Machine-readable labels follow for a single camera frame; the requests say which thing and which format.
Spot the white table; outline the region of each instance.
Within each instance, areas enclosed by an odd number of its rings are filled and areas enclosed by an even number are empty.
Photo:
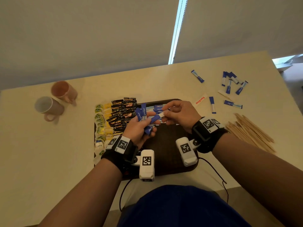
[[[201,84],[191,70],[205,80]],[[232,71],[249,84],[232,96],[243,109],[224,105],[221,89],[223,71]],[[34,110],[41,96],[51,96],[52,83],[2,91],[0,95],[0,226],[25,226],[42,218],[93,168],[94,106],[113,99],[136,97],[139,103],[179,98],[195,101],[203,93],[214,96],[217,114],[223,124],[235,121],[234,112],[244,114],[274,140],[277,156],[303,170],[303,117],[286,88],[270,56],[255,52],[173,65],[112,73],[70,80],[78,91],[77,106],[65,106],[58,123],[45,122]],[[211,115],[209,99],[197,110]],[[211,153],[206,158],[228,183],[239,186]],[[111,209],[119,207],[121,182]],[[156,177],[152,183],[132,181],[122,205],[136,201],[144,193],[165,184],[195,185],[223,189],[212,168],[200,161],[191,172]]]

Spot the tabletop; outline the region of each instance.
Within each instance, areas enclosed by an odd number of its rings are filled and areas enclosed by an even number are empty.
[[[205,82],[191,74],[195,70]],[[224,105],[222,72],[235,73],[249,84],[237,96],[243,109]],[[8,89],[0,95],[0,225],[38,224],[45,215],[94,167],[94,106],[123,97],[138,103],[178,98],[194,102],[204,93],[214,96],[217,114],[209,100],[197,106],[201,116],[211,115],[226,124],[244,114],[271,136],[276,155],[303,170],[303,116],[267,52],[245,53],[200,61],[144,68],[68,81],[77,91],[77,105],[65,106],[56,122],[46,122],[34,110],[36,99],[51,96],[52,83]],[[238,89],[232,84],[232,92]],[[211,153],[207,159],[227,182],[239,186]],[[111,210],[119,208],[121,182]],[[135,202],[148,191],[165,184],[194,185],[221,190],[213,169],[200,161],[191,172],[156,177],[150,183],[133,180],[122,205]]]

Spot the hand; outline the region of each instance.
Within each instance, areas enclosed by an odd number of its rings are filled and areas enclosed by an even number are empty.
[[[156,115],[155,112],[147,112],[147,117]],[[146,120],[138,121],[138,117],[132,118],[131,121],[127,124],[125,131],[123,132],[123,136],[131,139],[131,141],[138,146],[138,149],[141,149],[143,143],[149,139],[150,137],[154,137],[156,135],[157,128],[154,127],[150,136],[144,134],[144,128],[148,126],[151,122],[151,118],[147,118]],[[160,124],[160,121],[157,120],[154,124]]]
[[[180,124],[190,134],[192,127],[201,119],[201,116],[189,101],[173,100],[166,104],[162,110],[165,115],[162,122],[166,122],[166,125]]]

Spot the mug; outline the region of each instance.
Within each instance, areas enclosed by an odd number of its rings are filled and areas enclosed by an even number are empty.
[[[67,103],[73,103],[77,98],[77,91],[66,81],[58,81],[51,87],[51,94]]]
[[[44,114],[44,119],[47,122],[54,121],[57,116],[62,115],[64,112],[64,107],[57,100],[49,96],[43,96],[37,99],[35,109],[39,113]],[[48,115],[54,115],[54,118],[49,119]]]

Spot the mug handle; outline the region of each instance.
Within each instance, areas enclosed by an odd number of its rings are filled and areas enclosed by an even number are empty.
[[[48,115],[49,114],[44,114],[44,119],[47,121],[47,122],[52,122],[52,121],[54,121],[58,116],[54,116],[54,118],[52,118],[52,119],[49,119],[48,118]]]
[[[73,103],[73,100],[69,99],[68,96],[64,96],[64,100],[68,103]]]

